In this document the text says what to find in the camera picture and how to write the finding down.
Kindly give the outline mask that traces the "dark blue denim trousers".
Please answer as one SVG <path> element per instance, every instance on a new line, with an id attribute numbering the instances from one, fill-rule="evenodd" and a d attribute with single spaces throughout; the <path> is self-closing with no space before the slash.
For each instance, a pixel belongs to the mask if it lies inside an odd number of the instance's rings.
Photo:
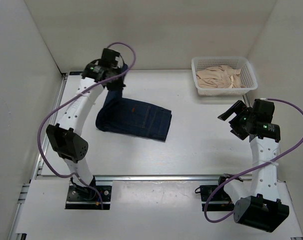
<path id="1" fill-rule="evenodd" d="M 123 89 L 109 90 L 95 126 L 103 132 L 132 135 L 164 142 L 172 111 L 151 103 L 124 98 Z"/>

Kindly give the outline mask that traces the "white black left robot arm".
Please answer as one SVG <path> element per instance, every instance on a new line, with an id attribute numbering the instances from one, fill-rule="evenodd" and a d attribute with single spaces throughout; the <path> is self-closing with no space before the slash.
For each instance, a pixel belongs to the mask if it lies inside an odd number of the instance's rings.
<path id="1" fill-rule="evenodd" d="M 47 126 L 46 134 L 52 149 L 63 159 L 70 171 L 69 175 L 55 174 L 61 178 L 70 178 L 76 193 L 85 200 L 92 200 L 101 195 L 97 192 L 95 177 L 85 158 L 89 144 L 81 137 L 82 130 L 92 106 L 104 90 L 102 81 L 124 74 L 128 66 L 123 64 L 122 67 L 109 69 L 90 63 L 88 69 L 102 72 L 98 75 L 98 81 L 89 77 L 80 78 L 74 98 L 61 106 L 67 109 L 55 125 Z"/>

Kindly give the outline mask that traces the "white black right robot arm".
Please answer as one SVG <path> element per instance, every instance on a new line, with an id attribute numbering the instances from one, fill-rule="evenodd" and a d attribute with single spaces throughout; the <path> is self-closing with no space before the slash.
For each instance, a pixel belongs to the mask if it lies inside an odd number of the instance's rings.
<path id="1" fill-rule="evenodd" d="M 272 233 L 290 213 L 289 206 L 282 204 L 277 186 L 277 166 L 272 162 L 279 153 L 281 130 L 272 123 L 275 105 L 273 102 L 256 99 L 252 107 L 238 100 L 226 112 L 218 116 L 229 121 L 231 133 L 241 140 L 249 139 L 252 152 L 252 166 L 266 166 L 252 172 L 250 190 L 237 177 L 231 182 L 223 182 L 216 187 L 216 195 L 231 199 L 234 204 L 233 219 L 245 225 Z"/>

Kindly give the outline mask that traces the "beige folded cloth in basket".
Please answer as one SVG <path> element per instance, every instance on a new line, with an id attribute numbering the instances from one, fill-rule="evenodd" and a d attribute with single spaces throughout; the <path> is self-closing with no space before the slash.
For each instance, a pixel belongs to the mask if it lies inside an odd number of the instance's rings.
<path id="1" fill-rule="evenodd" d="M 197 84 L 203 89 L 246 88 L 241 83 L 241 69 L 227 65 L 212 66 L 196 72 Z"/>

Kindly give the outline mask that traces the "white plastic perforated basket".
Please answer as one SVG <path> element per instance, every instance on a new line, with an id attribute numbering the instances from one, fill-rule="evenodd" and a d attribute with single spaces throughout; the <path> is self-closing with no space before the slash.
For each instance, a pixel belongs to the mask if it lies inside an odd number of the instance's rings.
<path id="1" fill-rule="evenodd" d="M 258 88 L 253 68 L 244 57 L 194 57 L 191 70 L 200 96 L 242 96 Z"/>

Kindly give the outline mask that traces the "aluminium table edge rail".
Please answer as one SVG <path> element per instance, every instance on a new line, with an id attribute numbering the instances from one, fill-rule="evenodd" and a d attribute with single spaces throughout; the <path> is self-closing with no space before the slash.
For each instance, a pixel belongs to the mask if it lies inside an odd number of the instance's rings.
<path id="1" fill-rule="evenodd" d="M 161 181 L 209 181 L 217 182 L 222 174 L 197 174 L 197 175 L 95 175 L 95 179 L 98 182 L 113 182 L 113 181 L 148 181 L 148 182 L 161 182 Z M 250 181 L 252 179 L 251 174 L 246 174 L 240 177 L 244 181 Z M 67 180 L 69 178 L 60 178 L 53 175 L 37 175 L 34 179 L 29 180 L 29 184 L 35 180 Z"/>

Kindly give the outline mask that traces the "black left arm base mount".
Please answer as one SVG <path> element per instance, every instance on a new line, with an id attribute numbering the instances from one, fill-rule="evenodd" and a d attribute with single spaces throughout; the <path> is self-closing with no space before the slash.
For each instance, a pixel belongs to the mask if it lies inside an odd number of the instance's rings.
<path id="1" fill-rule="evenodd" d="M 72 181 L 66 195 L 66 210 L 110 210 L 112 198 L 111 185 L 95 185 L 97 192 L 87 187 L 77 187 Z"/>

